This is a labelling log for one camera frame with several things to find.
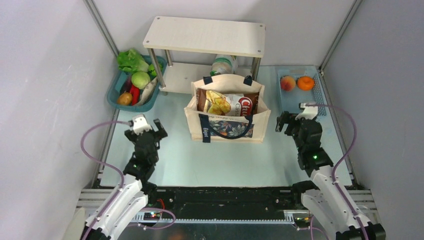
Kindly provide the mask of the brown chips bag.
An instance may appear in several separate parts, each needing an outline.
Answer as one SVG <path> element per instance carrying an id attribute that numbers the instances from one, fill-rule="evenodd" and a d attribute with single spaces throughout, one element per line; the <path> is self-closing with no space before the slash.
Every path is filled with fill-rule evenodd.
<path id="1" fill-rule="evenodd" d="M 253 115 L 259 100 L 259 93 L 220 93 L 198 88 L 196 91 L 197 110 L 200 112 L 230 117 Z"/>

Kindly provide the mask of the beige canvas tote bag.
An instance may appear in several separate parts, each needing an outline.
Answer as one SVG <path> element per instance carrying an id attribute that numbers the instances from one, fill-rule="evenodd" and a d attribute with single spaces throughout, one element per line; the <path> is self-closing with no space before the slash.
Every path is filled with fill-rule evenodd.
<path id="1" fill-rule="evenodd" d="M 197 109 L 197 89 L 213 90 L 222 94 L 259 93 L 254 114 L 248 116 L 215 115 Z M 188 128 L 193 140 L 263 142 L 271 110 L 263 101 L 264 85 L 252 76 L 220 74 L 207 76 L 191 83 L 192 99 L 184 108 Z"/>

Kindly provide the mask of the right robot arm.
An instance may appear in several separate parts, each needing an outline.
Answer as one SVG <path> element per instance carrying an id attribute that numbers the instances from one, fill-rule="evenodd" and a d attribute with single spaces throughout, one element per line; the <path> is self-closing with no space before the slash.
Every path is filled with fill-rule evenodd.
<path id="1" fill-rule="evenodd" d="M 386 231 L 360 210 L 349 192 L 339 185 L 334 163 L 321 146 L 322 126 L 316 116 L 284 111 L 276 120 L 276 132 L 292 137 L 297 161 L 309 180 L 292 185 L 291 191 L 321 224 L 330 240 L 384 240 Z"/>

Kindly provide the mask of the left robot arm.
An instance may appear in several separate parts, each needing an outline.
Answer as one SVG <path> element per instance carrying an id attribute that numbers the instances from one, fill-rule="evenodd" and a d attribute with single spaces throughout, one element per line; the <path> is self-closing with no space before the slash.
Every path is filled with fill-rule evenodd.
<path id="1" fill-rule="evenodd" d="M 159 161 L 160 141 L 168 136 L 159 119 L 153 122 L 157 129 L 143 114 L 123 122 L 130 127 L 124 134 L 133 143 L 134 151 L 124 170 L 107 164 L 119 174 L 119 183 L 95 213 L 85 220 L 81 239 L 118 239 L 135 215 L 149 204 L 149 194 L 156 188 L 149 178 Z"/>

